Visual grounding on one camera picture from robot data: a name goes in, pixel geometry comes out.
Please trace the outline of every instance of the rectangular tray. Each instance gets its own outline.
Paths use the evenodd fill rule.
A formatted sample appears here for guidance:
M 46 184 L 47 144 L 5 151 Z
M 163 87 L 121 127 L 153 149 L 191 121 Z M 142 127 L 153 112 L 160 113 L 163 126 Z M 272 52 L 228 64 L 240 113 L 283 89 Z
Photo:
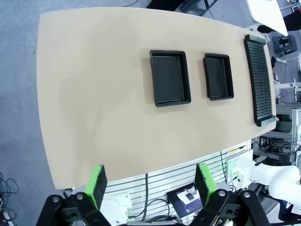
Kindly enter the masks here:
M 234 97 L 230 59 L 228 55 L 205 53 L 204 68 L 207 97 L 225 100 Z
M 155 105 L 164 107 L 190 103 L 185 52 L 151 50 L 150 56 Z

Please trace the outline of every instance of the person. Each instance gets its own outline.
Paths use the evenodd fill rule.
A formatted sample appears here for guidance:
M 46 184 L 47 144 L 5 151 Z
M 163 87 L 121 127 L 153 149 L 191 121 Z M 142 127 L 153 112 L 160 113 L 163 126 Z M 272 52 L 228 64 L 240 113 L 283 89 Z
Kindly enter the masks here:
M 293 13 L 283 17 L 286 29 L 288 32 L 290 31 L 297 31 L 301 29 L 301 8 L 294 11 Z M 268 34 L 270 32 L 275 32 L 273 29 L 265 26 L 259 25 L 257 27 L 257 31 L 263 34 Z

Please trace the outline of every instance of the ribbed black rack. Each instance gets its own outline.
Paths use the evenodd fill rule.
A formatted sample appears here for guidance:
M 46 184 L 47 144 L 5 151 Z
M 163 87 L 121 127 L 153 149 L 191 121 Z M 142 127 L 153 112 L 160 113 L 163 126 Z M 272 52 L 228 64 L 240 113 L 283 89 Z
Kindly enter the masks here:
M 264 52 L 266 41 L 248 34 L 244 43 L 251 78 L 254 121 L 257 126 L 264 126 L 276 121 L 272 110 L 269 71 Z

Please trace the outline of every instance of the white mounting plate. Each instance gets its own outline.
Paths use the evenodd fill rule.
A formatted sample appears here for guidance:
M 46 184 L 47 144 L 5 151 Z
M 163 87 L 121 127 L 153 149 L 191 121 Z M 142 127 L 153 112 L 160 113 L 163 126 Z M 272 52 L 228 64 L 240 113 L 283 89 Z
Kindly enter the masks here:
M 235 167 L 237 159 L 239 159 L 241 157 L 247 158 L 252 161 L 253 160 L 253 149 L 239 152 L 236 155 L 231 156 L 227 160 L 227 184 L 232 180 L 232 170 Z

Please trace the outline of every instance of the blue gray floor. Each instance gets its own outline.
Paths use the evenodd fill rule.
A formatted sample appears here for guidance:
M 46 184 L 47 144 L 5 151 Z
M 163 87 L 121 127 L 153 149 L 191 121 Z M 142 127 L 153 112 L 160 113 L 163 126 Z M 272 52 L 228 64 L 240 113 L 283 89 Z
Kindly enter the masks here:
M 20 188 L 8 202 L 8 207 L 17 212 L 15 224 L 35 225 L 46 197 L 61 194 L 54 188 L 40 131 L 36 90 L 40 13 L 81 7 L 121 7 L 134 1 L 0 0 L 0 172 L 4 178 L 16 180 Z M 133 7 L 144 8 L 149 2 L 139 0 Z M 241 27 L 254 22 L 244 0 L 219 0 L 211 8 L 211 13 L 217 20 Z M 212 18 L 209 12 L 205 17 Z M 296 39 L 301 49 L 298 32 Z M 295 68 L 294 62 L 288 64 L 287 81 L 298 77 Z M 280 79 L 284 76 L 283 69 L 282 66 L 277 68 Z M 62 175 L 67 177 L 71 173 L 62 172 Z

